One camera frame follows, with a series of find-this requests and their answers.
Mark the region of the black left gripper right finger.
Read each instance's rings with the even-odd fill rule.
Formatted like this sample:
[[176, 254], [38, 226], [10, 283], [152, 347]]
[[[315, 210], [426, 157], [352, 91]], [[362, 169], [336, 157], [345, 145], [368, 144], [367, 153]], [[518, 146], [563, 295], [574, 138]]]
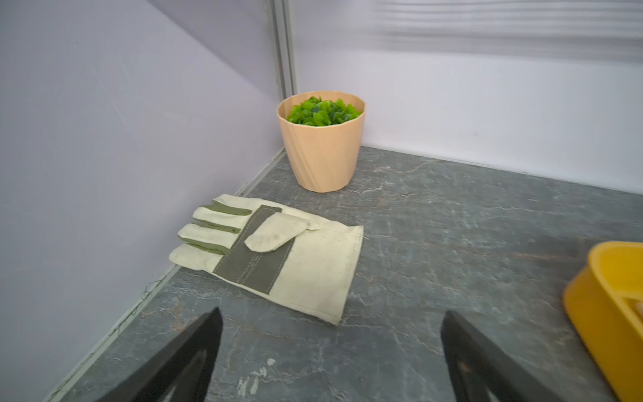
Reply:
[[445, 313], [440, 336], [457, 401], [562, 400], [460, 313]]

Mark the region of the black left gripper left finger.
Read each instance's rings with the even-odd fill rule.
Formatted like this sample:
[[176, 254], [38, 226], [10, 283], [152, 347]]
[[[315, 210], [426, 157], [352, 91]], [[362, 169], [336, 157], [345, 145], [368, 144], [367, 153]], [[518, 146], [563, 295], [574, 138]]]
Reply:
[[199, 317], [101, 401], [204, 401], [219, 354], [219, 308]]

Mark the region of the yellow plastic basin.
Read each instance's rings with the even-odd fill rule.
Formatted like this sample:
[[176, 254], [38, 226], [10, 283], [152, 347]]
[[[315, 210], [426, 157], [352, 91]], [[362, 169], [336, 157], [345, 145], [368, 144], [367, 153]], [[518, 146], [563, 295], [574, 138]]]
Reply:
[[593, 246], [564, 309], [620, 401], [642, 400], [642, 244]]

